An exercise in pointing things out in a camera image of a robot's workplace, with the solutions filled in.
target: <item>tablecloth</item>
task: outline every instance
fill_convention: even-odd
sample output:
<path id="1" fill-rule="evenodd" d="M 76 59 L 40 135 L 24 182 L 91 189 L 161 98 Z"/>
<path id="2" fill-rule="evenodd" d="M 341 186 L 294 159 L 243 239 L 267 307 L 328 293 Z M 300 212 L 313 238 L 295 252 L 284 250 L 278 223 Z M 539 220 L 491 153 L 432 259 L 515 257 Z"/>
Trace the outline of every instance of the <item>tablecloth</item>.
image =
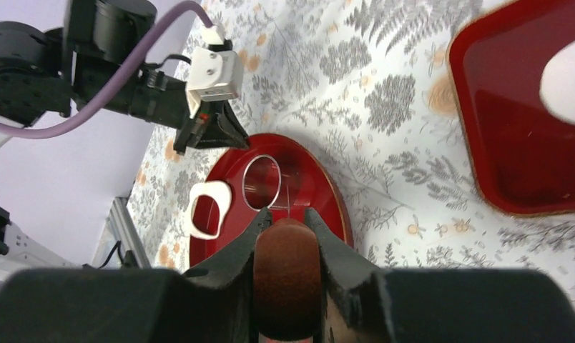
<path id="1" fill-rule="evenodd" d="M 345 199 L 355 248 L 384 267 L 525 267 L 575 305 L 575 214 L 521 219 L 478 193 L 446 68 L 467 22 L 502 0 L 207 0 L 245 65 L 233 109 L 250 134 L 309 149 Z M 184 54 L 202 46 L 200 23 Z M 181 64 L 177 77 L 186 79 Z M 128 209 L 154 265 L 184 271 L 190 187 L 224 150 L 154 130 Z"/>

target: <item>red plate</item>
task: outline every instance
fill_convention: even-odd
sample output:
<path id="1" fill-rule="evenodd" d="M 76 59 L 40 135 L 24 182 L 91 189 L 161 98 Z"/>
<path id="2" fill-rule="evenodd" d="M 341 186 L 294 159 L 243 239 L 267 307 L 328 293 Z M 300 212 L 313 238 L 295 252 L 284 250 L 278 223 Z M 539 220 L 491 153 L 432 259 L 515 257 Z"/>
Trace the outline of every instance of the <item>red plate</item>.
<path id="1" fill-rule="evenodd" d="M 552 56 L 575 41 L 575 0 L 519 0 L 473 22 L 448 53 L 477 182 L 511 214 L 575 211 L 575 126 L 539 96 Z"/>
<path id="2" fill-rule="evenodd" d="M 242 179 L 246 166 L 259 155 L 269 155 L 303 175 L 302 191 L 296 196 L 299 204 L 307 204 L 319 212 L 330 230 L 349 246 L 353 246 L 350 220 L 340 192 L 329 174 L 310 152 L 295 141 L 277 134 L 256 134 L 249 138 L 248 150 L 228 150 L 214 165 L 206 181 L 227 182 L 232 190 L 231 207 L 217 239 L 191 237 L 190 265 L 194 266 L 237 238 L 254 219 L 257 212 L 245 203 Z M 302 221 L 304 208 L 290 210 L 290 218 Z M 288 216 L 286 211 L 271 210 L 273 219 Z M 193 223 L 201 231 L 213 234 L 218 225 L 218 207 L 209 197 L 197 200 Z"/>

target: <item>table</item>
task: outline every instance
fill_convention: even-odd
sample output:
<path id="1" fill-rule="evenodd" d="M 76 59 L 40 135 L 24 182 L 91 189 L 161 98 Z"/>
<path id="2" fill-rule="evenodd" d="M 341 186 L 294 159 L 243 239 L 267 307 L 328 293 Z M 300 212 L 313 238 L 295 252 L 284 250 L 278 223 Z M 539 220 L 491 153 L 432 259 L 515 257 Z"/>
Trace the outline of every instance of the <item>table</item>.
<path id="1" fill-rule="evenodd" d="M 250 134 L 308 148 L 345 198 L 355 248 L 385 267 L 525 267 L 575 305 L 575 214 L 508 217 L 474 184 L 446 48 L 501 0 L 208 0 L 244 65 L 233 109 Z M 197 21 L 184 54 L 202 46 Z M 188 65 L 177 77 L 186 79 Z M 223 153 L 172 150 L 157 127 L 128 210 L 153 265 L 188 268 L 190 187 Z"/>

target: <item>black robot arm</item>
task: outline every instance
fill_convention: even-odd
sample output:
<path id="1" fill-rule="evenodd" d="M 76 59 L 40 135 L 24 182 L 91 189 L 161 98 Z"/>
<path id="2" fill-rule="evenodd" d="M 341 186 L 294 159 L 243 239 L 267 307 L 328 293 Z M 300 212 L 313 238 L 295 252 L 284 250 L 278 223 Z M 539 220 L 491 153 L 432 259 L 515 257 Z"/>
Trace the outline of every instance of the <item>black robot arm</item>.
<path id="1" fill-rule="evenodd" d="M 62 28 L 42 33 L 0 22 L 0 115 L 28 127 L 46 111 L 70 116 L 71 100 L 81 109 L 150 30 L 156 14 L 146 0 L 72 0 Z M 232 42 L 206 49 L 229 51 Z M 247 133 L 228 101 L 202 102 L 191 118 L 186 83 L 159 68 L 142 63 L 104 108 L 176 129 L 180 154 L 187 147 L 247 148 Z"/>

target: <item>brown cylinder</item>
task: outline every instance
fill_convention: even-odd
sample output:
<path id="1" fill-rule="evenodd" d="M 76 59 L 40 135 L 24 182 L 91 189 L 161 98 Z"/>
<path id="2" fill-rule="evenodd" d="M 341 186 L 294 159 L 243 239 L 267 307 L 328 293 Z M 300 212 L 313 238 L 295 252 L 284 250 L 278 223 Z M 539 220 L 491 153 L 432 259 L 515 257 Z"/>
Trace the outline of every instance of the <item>brown cylinder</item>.
<path id="1" fill-rule="evenodd" d="M 317 237 L 294 219 L 263 231 L 254 248 L 254 316 L 261 334 L 294 341 L 321 326 L 321 266 Z"/>

